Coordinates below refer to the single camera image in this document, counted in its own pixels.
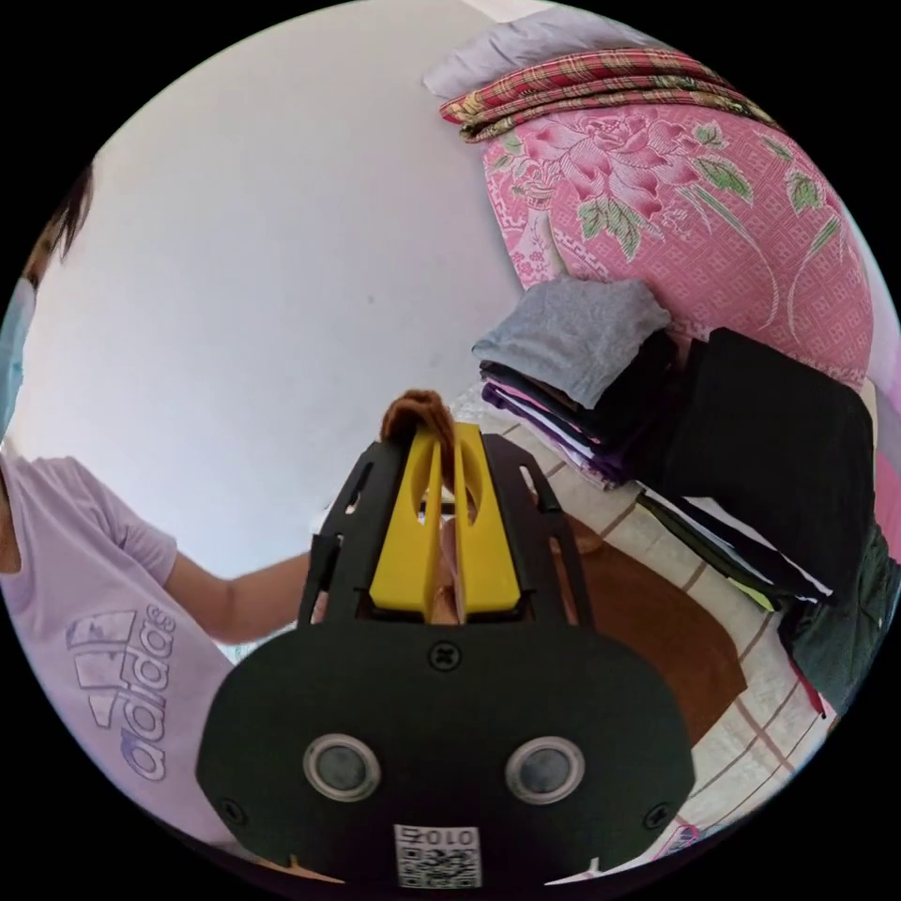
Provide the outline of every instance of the stack of folded clothes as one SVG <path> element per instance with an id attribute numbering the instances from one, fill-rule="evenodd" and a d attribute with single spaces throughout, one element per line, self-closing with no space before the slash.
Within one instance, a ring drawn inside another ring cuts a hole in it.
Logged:
<path id="1" fill-rule="evenodd" d="M 802 680 L 839 712 L 897 603 L 876 525 L 873 422 L 852 389 L 726 328 L 695 342 L 639 503 L 737 588 L 782 609 Z"/>
<path id="2" fill-rule="evenodd" d="M 674 384 L 669 313 L 644 283 L 563 276 L 534 285 L 473 347 L 482 397 L 513 414 L 604 488 L 646 456 Z"/>

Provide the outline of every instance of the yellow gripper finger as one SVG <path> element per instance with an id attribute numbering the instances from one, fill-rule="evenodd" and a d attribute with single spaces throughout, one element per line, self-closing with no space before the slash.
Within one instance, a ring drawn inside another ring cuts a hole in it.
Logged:
<path id="1" fill-rule="evenodd" d="M 428 490 L 424 522 L 422 496 Z M 441 452 L 435 436 L 417 430 L 397 493 L 394 512 L 370 587 L 381 610 L 432 618 L 441 528 Z"/>
<path id="2" fill-rule="evenodd" d="M 456 422 L 454 432 L 457 616 L 463 623 L 471 616 L 509 613 L 521 592 L 479 426 Z"/>

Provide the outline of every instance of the lavender t-shirt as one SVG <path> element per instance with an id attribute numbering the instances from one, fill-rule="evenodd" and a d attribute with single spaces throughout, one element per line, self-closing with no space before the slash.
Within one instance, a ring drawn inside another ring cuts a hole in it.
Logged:
<path id="1" fill-rule="evenodd" d="M 25 653 L 103 773 L 182 832 L 232 846 L 194 778 L 231 663 L 162 588 L 176 542 L 71 459 L 0 455 L 22 568 L 0 576 Z"/>

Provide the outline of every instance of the plaid cloth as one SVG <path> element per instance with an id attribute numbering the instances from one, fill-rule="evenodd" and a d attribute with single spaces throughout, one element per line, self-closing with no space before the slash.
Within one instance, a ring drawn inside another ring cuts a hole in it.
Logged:
<path id="1" fill-rule="evenodd" d="M 542 115 L 636 103 L 683 103 L 725 110 L 779 126 L 712 69 L 667 50 L 572 53 L 520 69 L 441 107 L 474 144 Z"/>

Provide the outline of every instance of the qr code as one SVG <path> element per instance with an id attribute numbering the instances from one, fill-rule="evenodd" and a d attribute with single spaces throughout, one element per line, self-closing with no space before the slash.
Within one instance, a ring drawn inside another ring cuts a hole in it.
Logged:
<path id="1" fill-rule="evenodd" d="M 479 830 L 395 826 L 398 882 L 405 889 L 481 887 Z"/>

